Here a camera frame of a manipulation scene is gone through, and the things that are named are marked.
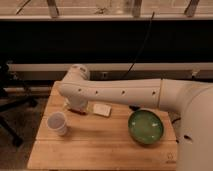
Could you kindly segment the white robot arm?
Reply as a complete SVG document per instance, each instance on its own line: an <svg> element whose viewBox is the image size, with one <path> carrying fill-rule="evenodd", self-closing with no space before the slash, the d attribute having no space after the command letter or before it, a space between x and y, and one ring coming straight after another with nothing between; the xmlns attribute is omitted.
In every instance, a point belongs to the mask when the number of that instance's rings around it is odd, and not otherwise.
<svg viewBox="0 0 213 171"><path fill-rule="evenodd" d="M82 111L104 101L174 112L181 116L176 171L213 171L213 83L174 79L92 81L74 64L59 84L69 106Z"/></svg>

